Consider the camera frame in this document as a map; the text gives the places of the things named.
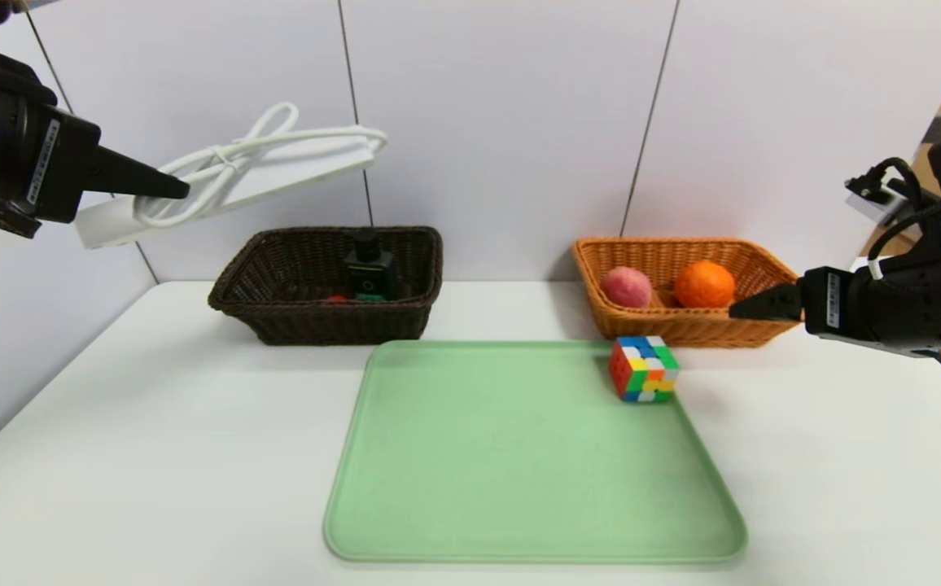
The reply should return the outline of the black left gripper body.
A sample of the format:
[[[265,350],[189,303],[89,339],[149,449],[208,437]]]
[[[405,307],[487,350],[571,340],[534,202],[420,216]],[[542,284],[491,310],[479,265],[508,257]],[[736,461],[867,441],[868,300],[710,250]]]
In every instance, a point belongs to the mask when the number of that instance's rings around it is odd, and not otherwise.
[[[75,219],[100,138],[32,77],[0,72],[0,224]]]

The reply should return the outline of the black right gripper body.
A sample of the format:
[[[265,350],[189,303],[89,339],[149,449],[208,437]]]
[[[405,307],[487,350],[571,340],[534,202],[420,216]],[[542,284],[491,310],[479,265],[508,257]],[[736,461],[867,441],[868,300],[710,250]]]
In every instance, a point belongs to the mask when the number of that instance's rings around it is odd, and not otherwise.
[[[799,279],[806,331],[895,355],[940,352],[941,259],[887,257],[879,264],[880,279],[868,266],[806,271]]]

